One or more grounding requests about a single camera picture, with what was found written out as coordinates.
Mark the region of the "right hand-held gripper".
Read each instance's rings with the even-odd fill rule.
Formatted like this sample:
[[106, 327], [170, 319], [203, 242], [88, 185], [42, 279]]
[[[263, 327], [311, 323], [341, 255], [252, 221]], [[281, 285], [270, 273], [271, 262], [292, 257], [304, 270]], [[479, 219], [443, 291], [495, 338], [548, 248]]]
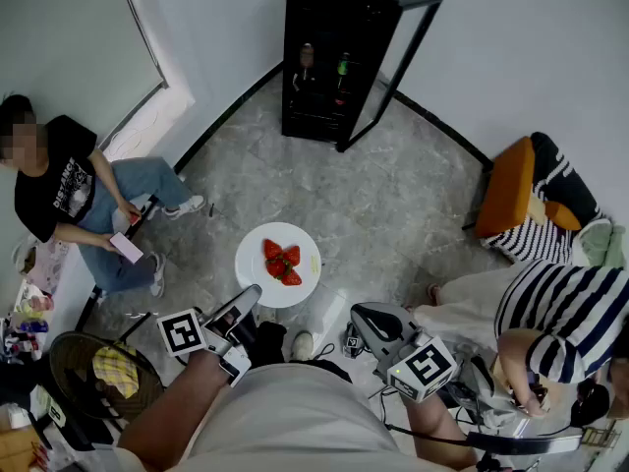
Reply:
[[445, 386], [457, 363], [443, 341], [425, 332], [406, 309], [361, 303], [350, 318], [377, 360], [375, 374], [407, 398], [421, 402]]

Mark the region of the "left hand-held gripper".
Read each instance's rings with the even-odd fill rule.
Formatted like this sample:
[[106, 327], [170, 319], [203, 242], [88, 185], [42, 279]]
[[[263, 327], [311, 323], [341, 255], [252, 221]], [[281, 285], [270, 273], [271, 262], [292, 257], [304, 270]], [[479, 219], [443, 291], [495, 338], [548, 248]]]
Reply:
[[261, 287], [253, 284], [213, 314], [192, 308], [158, 319], [168, 355], [181, 359], [201, 350], [213, 353], [228, 384], [236, 385], [252, 366], [249, 352], [256, 342], [252, 308], [261, 294]]

